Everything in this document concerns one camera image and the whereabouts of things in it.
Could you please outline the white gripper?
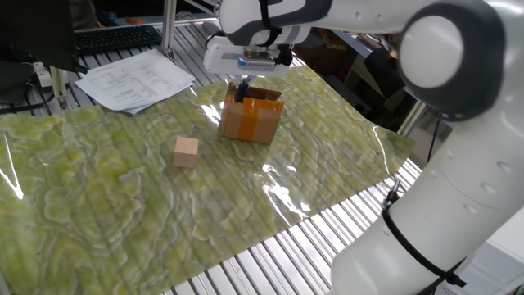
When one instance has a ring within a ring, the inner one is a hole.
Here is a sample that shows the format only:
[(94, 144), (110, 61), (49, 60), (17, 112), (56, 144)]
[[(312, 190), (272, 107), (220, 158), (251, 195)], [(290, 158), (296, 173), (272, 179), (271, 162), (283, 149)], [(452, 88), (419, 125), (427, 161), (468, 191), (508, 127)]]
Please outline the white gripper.
[(213, 35), (206, 41), (205, 69), (214, 74), (248, 75), (235, 92), (234, 102), (243, 103), (253, 76), (282, 77), (291, 65), (291, 48), (287, 44), (261, 48), (233, 45), (224, 36)]

